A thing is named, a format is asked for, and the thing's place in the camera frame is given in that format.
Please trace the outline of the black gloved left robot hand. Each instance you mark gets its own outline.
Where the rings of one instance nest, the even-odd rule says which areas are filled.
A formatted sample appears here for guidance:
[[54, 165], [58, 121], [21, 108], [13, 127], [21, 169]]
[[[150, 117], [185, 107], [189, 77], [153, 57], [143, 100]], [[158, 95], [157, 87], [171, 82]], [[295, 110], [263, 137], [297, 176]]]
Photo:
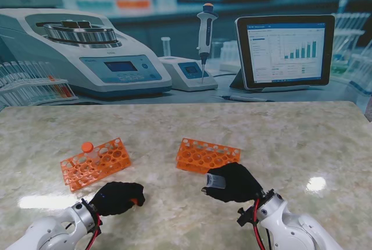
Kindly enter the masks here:
[[144, 186], [138, 183], [110, 182], [89, 202], [100, 216], [120, 215], [145, 202]]

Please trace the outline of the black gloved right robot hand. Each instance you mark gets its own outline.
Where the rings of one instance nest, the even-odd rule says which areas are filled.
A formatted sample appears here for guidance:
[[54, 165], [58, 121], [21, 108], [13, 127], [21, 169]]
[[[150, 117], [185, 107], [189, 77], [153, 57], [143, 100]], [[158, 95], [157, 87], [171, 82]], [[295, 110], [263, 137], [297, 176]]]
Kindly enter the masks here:
[[239, 163], [228, 163], [222, 167], [210, 169], [210, 174], [225, 178], [224, 189], [203, 187], [201, 191], [222, 202], [248, 202], [261, 195], [263, 188], [249, 170]]

